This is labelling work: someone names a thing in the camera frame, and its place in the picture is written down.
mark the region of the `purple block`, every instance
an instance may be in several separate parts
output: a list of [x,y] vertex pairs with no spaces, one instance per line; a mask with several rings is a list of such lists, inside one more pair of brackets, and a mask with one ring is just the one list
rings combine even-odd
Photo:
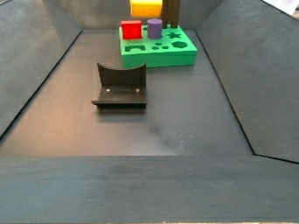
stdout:
[[151,18],[147,20],[147,37],[150,39],[161,39],[163,37],[163,20]]

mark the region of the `hole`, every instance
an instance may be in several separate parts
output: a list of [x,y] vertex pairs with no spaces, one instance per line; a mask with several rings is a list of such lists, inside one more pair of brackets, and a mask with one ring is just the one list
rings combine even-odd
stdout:
[[133,49],[139,49],[139,50],[145,51],[146,50],[146,46],[145,45],[129,45],[126,47],[126,51],[127,52],[130,52]]
[[175,32],[171,32],[171,34],[167,34],[167,36],[170,36],[171,39],[181,39],[182,38],[182,34],[177,34]]
[[177,47],[177,48],[185,48],[189,45],[182,41],[177,41],[177,42],[173,42],[173,46]]

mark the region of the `black u-shaped holder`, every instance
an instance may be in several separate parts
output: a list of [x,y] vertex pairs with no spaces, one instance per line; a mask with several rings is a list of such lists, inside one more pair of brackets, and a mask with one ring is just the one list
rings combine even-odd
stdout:
[[102,83],[99,98],[92,103],[109,106],[146,107],[146,64],[131,69],[114,69],[98,63]]

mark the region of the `toy block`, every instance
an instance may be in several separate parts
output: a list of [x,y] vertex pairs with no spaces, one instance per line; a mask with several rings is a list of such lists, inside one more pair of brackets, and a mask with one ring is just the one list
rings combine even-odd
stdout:
[[133,18],[159,18],[163,0],[130,0]]
[[142,21],[122,21],[123,39],[142,39]]
[[162,20],[163,28],[167,28],[169,23],[171,28],[177,28],[181,15],[181,0],[163,0]]
[[161,39],[163,37],[163,20],[151,18],[147,20],[147,37],[150,39]]
[[147,67],[177,67],[195,64],[198,49],[181,26],[173,29],[169,25],[159,39],[149,38],[147,30],[149,27],[145,25],[143,39],[123,40],[122,29],[119,29],[125,68],[138,67],[145,63]]

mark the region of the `gray wall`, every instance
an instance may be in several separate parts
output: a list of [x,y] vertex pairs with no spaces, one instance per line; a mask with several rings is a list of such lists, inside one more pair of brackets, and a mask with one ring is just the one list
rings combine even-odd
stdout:
[[225,0],[197,32],[255,153],[299,162],[299,21]]
[[79,33],[50,0],[0,5],[0,136]]
[[[86,30],[111,30],[133,19],[130,0],[52,0]],[[223,0],[182,0],[181,26],[195,30]]]

